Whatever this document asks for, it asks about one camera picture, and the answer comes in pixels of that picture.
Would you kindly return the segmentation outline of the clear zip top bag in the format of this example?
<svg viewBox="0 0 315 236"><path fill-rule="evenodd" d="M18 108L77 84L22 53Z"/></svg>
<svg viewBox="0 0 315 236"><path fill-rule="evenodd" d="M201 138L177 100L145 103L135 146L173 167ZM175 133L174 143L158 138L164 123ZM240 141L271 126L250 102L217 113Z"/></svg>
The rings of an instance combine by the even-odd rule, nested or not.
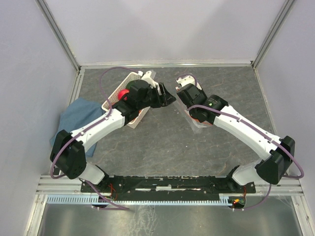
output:
<svg viewBox="0 0 315 236"><path fill-rule="evenodd" d="M193 119L189 112L186 110L186 106L183 102L177 98L176 102L174 103L179 113L184 117L184 119L188 122L190 128L192 129L194 134L201 134L203 130L212 125L208 122L200 123L198 120Z"/></svg>

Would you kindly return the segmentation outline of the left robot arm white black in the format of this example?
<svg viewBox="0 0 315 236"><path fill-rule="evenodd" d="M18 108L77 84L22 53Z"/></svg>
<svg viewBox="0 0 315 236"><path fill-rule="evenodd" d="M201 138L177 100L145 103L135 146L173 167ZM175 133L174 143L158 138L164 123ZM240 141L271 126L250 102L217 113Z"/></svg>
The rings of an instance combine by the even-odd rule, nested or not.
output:
<svg viewBox="0 0 315 236"><path fill-rule="evenodd" d="M81 178L97 191L105 191L109 180L101 168L87 163L86 152L106 135L136 119L145 108L166 107L175 100L163 83L152 86L137 80L107 113L79 129L57 133L50 155L52 167L58 167L69 179Z"/></svg>

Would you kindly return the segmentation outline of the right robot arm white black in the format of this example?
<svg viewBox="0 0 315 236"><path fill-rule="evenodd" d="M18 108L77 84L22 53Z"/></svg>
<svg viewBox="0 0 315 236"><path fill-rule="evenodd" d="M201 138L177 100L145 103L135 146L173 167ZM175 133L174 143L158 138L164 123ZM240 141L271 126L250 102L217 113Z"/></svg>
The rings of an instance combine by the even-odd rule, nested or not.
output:
<svg viewBox="0 0 315 236"><path fill-rule="evenodd" d="M190 117L207 122L234 135L249 146L259 157L257 161L238 166L226 179L226 188L238 192L244 185L264 180L276 185L292 164L295 141L271 134L240 115L227 101L217 95L207 96L201 86L182 82L177 95L187 107Z"/></svg>

